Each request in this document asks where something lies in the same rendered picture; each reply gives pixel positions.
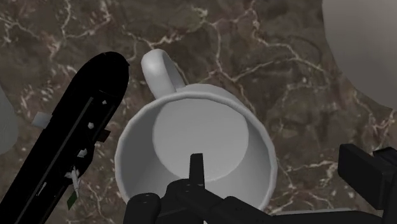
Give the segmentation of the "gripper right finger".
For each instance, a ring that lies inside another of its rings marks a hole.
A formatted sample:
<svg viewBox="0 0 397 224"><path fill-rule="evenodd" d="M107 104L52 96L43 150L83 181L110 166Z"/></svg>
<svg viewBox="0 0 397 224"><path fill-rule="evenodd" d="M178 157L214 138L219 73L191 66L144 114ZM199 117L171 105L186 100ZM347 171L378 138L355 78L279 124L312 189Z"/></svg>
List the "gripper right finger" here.
<svg viewBox="0 0 397 224"><path fill-rule="evenodd" d="M397 224L397 150L375 150L371 155L355 144L342 144L338 175L374 209L382 210L381 224Z"/></svg>

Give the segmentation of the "large white rounded object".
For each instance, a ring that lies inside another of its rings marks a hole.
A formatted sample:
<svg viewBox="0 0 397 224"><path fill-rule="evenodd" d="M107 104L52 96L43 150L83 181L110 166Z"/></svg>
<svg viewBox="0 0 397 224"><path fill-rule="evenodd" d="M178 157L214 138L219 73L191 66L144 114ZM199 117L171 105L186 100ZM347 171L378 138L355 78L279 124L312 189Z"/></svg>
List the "large white rounded object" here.
<svg viewBox="0 0 397 224"><path fill-rule="evenodd" d="M338 68L361 93L397 110L397 0L323 0Z"/></svg>

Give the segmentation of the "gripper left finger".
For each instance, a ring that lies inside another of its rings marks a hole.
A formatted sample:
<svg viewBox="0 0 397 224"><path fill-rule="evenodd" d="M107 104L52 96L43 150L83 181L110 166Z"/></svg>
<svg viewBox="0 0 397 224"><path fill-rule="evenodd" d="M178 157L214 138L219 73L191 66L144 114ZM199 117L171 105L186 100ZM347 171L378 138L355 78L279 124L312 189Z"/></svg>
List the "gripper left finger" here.
<svg viewBox="0 0 397 224"><path fill-rule="evenodd" d="M188 179L168 184L166 194L141 193L127 202L123 224L279 224L233 196L221 198L205 189L203 154L190 156Z"/></svg>

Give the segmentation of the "grey rounded object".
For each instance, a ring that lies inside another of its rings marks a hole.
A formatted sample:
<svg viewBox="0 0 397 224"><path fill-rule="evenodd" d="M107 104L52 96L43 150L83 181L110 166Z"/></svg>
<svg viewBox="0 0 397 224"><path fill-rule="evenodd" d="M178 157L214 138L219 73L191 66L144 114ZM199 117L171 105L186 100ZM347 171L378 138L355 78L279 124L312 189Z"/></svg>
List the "grey rounded object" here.
<svg viewBox="0 0 397 224"><path fill-rule="evenodd" d="M0 86L0 155L9 151L18 138L15 111Z"/></svg>

